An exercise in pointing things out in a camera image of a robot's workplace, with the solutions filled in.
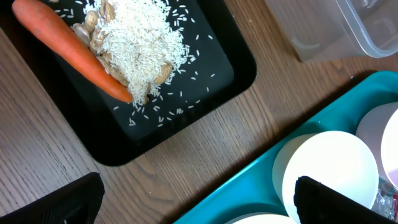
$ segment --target white paper cup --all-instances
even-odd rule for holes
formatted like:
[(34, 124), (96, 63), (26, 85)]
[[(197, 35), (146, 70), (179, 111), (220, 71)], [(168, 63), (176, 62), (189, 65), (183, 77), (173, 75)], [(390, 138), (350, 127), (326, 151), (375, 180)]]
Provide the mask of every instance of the white paper cup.
[(398, 186), (398, 102), (378, 106), (361, 120), (356, 135), (370, 148), (379, 175)]
[(350, 133), (306, 134), (289, 141), (278, 153), (272, 181), (287, 213), (297, 223), (294, 193), (301, 176), (309, 176), (367, 208), (376, 199), (376, 161), (367, 145)]
[(250, 213), (234, 218), (225, 224), (295, 224), (295, 222), (286, 216), (270, 213)]

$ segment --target food pile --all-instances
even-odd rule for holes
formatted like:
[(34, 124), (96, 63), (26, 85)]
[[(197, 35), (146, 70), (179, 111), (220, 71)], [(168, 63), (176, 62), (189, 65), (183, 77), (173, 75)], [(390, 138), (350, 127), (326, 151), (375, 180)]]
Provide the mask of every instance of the food pile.
[(95, 0), (85, 7), (85, 21), (72, 27), (134, 104), (158, 96), (159, 85), (169, 85), (187, 62), (182, 34), (166, 22), (170, 8), (161, 0)]

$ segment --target turquoise tray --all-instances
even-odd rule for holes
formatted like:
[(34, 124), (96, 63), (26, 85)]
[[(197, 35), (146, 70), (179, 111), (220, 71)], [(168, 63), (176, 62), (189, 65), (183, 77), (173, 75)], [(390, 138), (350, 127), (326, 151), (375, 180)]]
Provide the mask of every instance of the turquoise tray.
[(294, 137), (322, 131), (355, 134), (367, 112), (398, 101), (398, 74), (377, 72), (321, 110), (187, 212), (176, 224), (226, 223), (254, 212), (287, 215), (272, 184), (272, 166), (282, 146)]

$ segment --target black plastic piece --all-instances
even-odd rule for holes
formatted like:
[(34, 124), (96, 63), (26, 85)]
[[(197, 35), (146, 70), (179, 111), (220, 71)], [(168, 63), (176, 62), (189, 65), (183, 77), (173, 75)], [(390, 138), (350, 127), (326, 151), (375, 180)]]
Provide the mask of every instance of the black plastic piece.
[(294, 205), (302, 224), (396, 224), (309, 177), (296, 182)]
[(99, 173), (92, 172), (0, 218), (1, 224), (92, 224), (105, 193)]

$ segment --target wood grain surface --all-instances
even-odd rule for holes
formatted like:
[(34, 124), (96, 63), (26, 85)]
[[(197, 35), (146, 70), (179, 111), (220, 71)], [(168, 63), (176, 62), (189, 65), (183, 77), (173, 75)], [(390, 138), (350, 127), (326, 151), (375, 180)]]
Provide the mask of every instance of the wood grain surface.
[(0, 215), (95, 171), (97, 223), (170, 223), (280, 138), (398, 55), (302, 63), (264, 0), (226, 0), (257, 61), (242, 95), (129, 164), (96, 163), (0, 33)]

